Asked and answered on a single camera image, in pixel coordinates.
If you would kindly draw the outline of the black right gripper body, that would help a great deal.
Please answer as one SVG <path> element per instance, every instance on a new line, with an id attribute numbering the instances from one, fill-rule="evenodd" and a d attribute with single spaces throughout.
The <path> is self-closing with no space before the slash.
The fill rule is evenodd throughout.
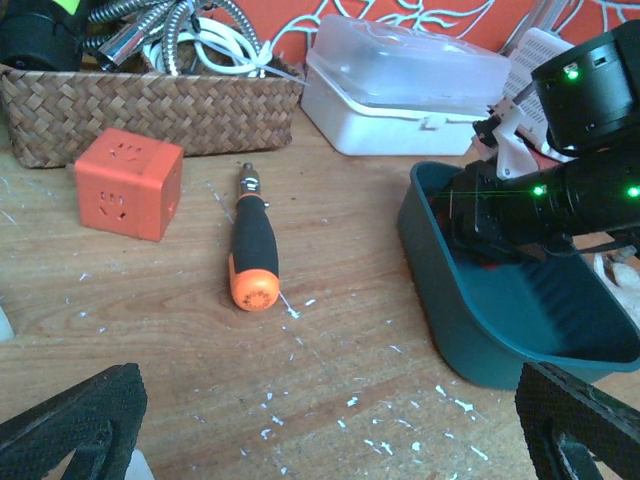
<path id="1" fill-rule="evenodd" d="M 503 180 L 490 161 L 475 161 L 439 193 L 439 226 L 450 245 L 493 264 L 543 261 L 565 253 L 575 211 L 561 167 Z"/>

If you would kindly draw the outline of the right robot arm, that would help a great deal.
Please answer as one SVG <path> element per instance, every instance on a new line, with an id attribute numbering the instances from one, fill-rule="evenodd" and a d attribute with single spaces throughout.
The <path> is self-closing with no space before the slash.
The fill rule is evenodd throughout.
<path id="1" fill-rule="evenodd" d="M 639 24 L 629 20 L 538 66 L 523 96 L 539 98 L 549 146 L 540 168 L 516 138 L 522 96 L 474 125 L 487 150 L 431 198 L 448 243 L 491 264 L 575 254 L 573 240 L 609 234 L 606 250 L 639 244 Z"/>

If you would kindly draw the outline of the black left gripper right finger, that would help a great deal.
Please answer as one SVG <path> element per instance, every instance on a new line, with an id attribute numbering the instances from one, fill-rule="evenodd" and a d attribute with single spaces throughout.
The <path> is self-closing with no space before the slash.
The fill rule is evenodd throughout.
<path id="1" fill-rule="evenodd" d="M 539 479 L 639 477 L 639 411 L 549 363 L 523 365 L 515 406 Z"/>

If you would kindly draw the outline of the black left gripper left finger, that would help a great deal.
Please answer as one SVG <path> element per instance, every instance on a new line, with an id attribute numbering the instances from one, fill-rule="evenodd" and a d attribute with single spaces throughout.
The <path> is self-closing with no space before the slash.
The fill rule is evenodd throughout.
<path id="1" fill-rule="evenodd" d="M 147 409 L 136 363 L 113 365 L 1 424 L 1 477 L 123 479 Z"/>

